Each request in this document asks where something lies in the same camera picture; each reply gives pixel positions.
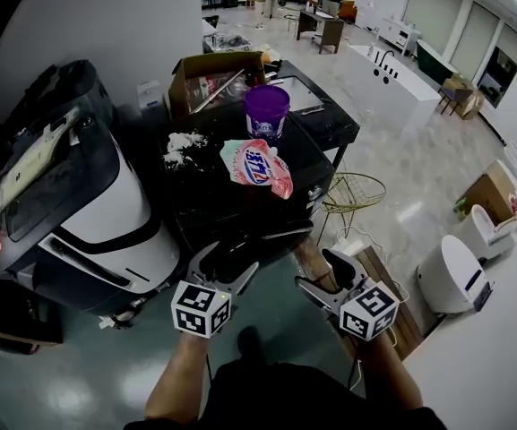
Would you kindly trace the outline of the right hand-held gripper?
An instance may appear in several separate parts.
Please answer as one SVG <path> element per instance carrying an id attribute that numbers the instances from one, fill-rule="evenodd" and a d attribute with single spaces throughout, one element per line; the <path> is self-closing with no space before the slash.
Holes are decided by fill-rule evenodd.
<path id="1" fill-rule="evenodd" d="M 368 278 L 358 260 L 332 249 L 323 249 L 322 255 L 338 288 L 345 289 L 332 293 L 302 277 L 295 277 L 297 287 L 316 305 L 328 308 L 337 317 L 338 328 L 349 335 L 370 341 L 387 330 L 400 306 L 394 293 L 382 281 Z"/>

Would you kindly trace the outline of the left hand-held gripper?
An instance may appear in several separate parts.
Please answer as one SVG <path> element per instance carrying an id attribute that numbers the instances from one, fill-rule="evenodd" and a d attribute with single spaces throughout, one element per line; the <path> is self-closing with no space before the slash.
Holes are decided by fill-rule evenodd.
<path id="1" fill-rule="evenodd" d="M 191 259 L 171 301 L 175 328 L 205 339 L 230 319 L 233 297 L 244 293 L 259 268 L 259 262 L 254 262 L 230 282 L 213 281 L 213 251 L 219 244 L 207 245 Z"/>

